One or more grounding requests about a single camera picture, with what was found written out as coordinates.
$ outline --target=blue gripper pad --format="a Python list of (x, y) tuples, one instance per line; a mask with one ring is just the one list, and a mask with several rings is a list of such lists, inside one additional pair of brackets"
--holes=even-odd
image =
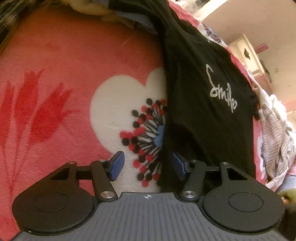
[(109, 180), (111, 182), (115, 181), (120, 174), (124, 166), (124, 152), (118, 151), (111, 159), (109, 160), (111, 165), (109, 172)]
[(184, 162), (179, 158), (177, 153), (173, 153), (173, 168), (175, 170), (175, 173), (177, 174), (180, 181), (185, 180), (186, 178), (186, 171)]

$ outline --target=checkered cloth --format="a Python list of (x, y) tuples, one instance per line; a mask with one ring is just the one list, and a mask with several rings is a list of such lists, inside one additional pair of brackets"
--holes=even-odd
[(19, 20), (40, 0), (0, 1), (0, 46)]
[(262, 127), (262, 154), (266, 173), (273, 179), (284, 173), (289, 167), (285, 158), (290, 143), (290, 137), (273, 113), (265, 104), (259, 111)]

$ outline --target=black garment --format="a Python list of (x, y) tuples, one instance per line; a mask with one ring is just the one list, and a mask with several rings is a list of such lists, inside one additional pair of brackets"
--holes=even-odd
[(257, 97), (228, 51), (180, 20), (167, 0), (110, 0), (109, 8), (148, 15), (162, 43), (168, 93), (162, 191), (181, 188), (173, 152), (213, 166), (226, 161), (254, 177)]

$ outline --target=circular disc cover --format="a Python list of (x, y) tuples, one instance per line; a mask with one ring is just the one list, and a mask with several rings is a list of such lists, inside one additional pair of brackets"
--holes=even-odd
[(83, 223), (93, 210), (92, 196), (73, 185), (29, 188), (16, 197), (12, 206), (19, 227), (36, 234), (68, 231)]
[(210, 191), (202, 206), (214, 223), (239, 233), (271, 229), (284, 214), (281, 199), (256, 181), (229, 180)]

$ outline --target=dark plaid fabric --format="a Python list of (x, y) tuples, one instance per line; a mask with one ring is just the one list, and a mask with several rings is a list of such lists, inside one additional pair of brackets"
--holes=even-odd
[(0, 1), (0, 45), (19, 20), (40, 0)]

